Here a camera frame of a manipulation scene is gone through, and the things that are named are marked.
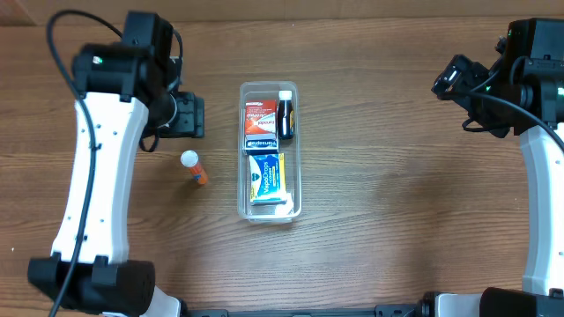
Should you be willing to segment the orange tube white cap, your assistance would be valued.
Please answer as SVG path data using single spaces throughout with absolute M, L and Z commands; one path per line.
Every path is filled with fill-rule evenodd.
M 185 151 L 181 155 L 181 163 L 189 169 L 194 180 L 199 185 L 205 185 L 208 182 L 208 175 L 195 151 Z

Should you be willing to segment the red white medicine box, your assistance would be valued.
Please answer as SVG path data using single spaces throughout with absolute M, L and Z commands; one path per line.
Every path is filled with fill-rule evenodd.
M 277 132 L 275 100 L 248 101 L 245 104 L 244 131 L 247 136 L 275 135 Z

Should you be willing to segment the white blue plaster box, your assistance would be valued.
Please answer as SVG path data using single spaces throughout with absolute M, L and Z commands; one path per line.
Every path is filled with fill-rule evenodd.
M 247 155 L 276 154 L 279 141 L 276 136 L 245 136 L 243 150 Z

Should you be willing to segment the blue yellow VapoDrops box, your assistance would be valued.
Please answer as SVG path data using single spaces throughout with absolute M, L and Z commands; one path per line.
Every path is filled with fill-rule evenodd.
M 283 153 L 249 157 L 250 194 L 253 205 L 285 203 L 286 169 Z

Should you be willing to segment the dark bottle white cap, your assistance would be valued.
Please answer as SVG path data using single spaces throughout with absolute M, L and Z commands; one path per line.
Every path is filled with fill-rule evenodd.
M 291 91 L 278 92 L 278 137 L 289 140 L 294 135 L 293 103 Z

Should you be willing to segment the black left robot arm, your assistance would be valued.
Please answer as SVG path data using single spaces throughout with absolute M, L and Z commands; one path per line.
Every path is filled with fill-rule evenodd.
M 185 316 L 186 303 L 129 257 L 127 218 L 139 144 L 155 135 L 201 137 L 204 102 L 174 83 L 179 60 L 122 44 L 87 44 L 72 63 L 77 144 L 63 221 L 30 284 L 55 309 L 103 316 Z

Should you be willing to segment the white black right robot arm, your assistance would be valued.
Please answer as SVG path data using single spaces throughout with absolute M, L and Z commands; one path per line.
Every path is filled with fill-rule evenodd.
M 563 22 L 511 22 L 491 68 L 454 55 L 432 87 L 468 117 L 467 132 L 518 136 L 529 195 L 529 247 L 519 291 L 428 292 L 406 316 L 563 314 Z

